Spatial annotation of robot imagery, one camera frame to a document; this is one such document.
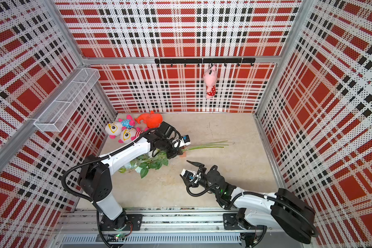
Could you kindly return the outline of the artificial flower bouquet green stems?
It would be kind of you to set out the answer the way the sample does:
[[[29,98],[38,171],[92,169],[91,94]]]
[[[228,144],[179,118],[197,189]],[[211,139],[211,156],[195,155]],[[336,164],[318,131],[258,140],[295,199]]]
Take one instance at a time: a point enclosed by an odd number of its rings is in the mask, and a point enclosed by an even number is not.
[[[182,151],[194,151],[194,150],[201,150],[201,149],[219,149],[225,148],[229,146],[230,143],[228,141],[218,141],[213,143],[207,143],[198,146],[188,147],[185,146],[182,148]],[[152,157],[152,152],[147,154],[138,156],[136,159],[133,159],[126,165],[123,165],[118,170],[120,173],[125,174],[127,172],[135,171],[137,172],[141,178],[147,176],[150,170],[159,170],[162,166],[169,165],[169,159],[166,158],[165,152],[159,152],[156,157]]]

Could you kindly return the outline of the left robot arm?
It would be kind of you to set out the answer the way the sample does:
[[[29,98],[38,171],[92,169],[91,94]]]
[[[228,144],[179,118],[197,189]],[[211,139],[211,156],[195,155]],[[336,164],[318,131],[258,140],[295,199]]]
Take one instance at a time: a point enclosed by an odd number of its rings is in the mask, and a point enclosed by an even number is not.
[[[190,143],[188,135],[180,135],[173,126],[163,122],[158,128],[142,132],[131,143],[111,153],[87,157],[83,163],[65,171],[61,183],[66,192],[92,203],[98,214],[102,214],[103,219],[109,221],[114,229],[122,229],[127,225],[128,219],[112,193],[112,176],[139,156],[149,153],[156,156],[156,150],[165,152],[167,159],[182,155],[182,148]],[[67,177],[78,169],[81,171],[77,184],[82,188],[83,194],[67,185]]]

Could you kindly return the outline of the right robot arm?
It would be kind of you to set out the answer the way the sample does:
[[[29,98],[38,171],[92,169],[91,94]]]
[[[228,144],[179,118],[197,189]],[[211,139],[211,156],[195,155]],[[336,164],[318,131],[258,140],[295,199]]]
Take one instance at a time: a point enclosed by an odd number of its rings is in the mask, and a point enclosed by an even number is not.
[[[213,194],[224,210],[238,210],[231,226],[243,230],[251,228],[281,228],[292,239],[310,244],[319,236],[314,225],[315,210],[290,191],[279,188],[276,193],[247,191],[231,185],[218,171],[218,166],[206,168],[199,162],[191,162],[196,171],[183,169],[180,176],[190,196]]]

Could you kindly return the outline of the red whale plush toy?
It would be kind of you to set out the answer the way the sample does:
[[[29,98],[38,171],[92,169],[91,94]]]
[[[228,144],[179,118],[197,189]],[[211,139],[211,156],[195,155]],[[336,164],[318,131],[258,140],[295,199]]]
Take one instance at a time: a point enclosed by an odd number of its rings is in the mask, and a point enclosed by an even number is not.
[[[148,129],[151,129],[151,128],[158,128],[163,122],[163,117],[161,114],[151,111],[150,113],[141,114],[139,117],[135,119],[135,121],[138,124],[143,122],[144,124],[146,124]]]

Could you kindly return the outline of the white fish plush pink fins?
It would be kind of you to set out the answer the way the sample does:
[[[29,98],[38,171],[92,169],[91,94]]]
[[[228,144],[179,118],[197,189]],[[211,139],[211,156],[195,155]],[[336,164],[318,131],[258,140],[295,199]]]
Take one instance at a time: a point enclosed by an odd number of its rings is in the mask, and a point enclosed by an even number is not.
[[[135,141],[142,133],[143,131],[139,127],[137,127],[136,129],[135,128],[125,129],[120,133],[118,142],[120,144],[131,143]]]

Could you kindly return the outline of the white fish plush blue fins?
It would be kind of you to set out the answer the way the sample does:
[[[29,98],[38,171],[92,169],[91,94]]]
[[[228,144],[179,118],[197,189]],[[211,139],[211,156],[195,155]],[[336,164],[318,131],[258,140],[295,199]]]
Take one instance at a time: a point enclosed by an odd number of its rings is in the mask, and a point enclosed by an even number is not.
[[[135,126],[135,120],[131,115],[127,115],[125,119],[119,118],[118,121],[108,123],[105,126],[105,132],[109,138],[114,139],[121,134],[125,129],[133,128]]]

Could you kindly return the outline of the pink hanging plush doll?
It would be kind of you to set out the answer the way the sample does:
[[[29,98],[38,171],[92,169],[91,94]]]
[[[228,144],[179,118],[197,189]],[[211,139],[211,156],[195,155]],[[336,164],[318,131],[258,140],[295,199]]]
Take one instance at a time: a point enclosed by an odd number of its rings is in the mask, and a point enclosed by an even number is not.
[[[211,66],[204,72],[203,81],[206,86],[206,99],[214,97],[216,94],[216,83],[218,81],[216,65]]]

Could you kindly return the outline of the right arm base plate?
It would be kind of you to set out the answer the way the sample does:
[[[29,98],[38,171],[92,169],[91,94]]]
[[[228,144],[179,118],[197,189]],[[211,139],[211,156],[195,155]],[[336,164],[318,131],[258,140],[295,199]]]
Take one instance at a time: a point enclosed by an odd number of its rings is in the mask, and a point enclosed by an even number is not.
[[[246,221],[242,213],[225,213],[223,214],[223,225],[225,230],[264,230],[262,225],[254,226]]]

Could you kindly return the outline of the black hook rail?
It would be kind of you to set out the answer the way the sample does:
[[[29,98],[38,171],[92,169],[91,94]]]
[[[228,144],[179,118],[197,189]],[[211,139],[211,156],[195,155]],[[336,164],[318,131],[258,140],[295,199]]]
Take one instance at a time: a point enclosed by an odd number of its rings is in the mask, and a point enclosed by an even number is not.
[[[157,58],[157,65],[168,64],[254,64],[256,58]]]

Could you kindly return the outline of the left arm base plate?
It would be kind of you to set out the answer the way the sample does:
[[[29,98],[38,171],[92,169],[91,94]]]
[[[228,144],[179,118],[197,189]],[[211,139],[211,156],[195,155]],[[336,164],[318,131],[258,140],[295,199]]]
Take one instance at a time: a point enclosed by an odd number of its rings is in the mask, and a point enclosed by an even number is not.
[[[110,220],[103,215],[99,221],[99,227],[102,231],[139,231],[142,225],[143,215],[121,214],[117,219]]]

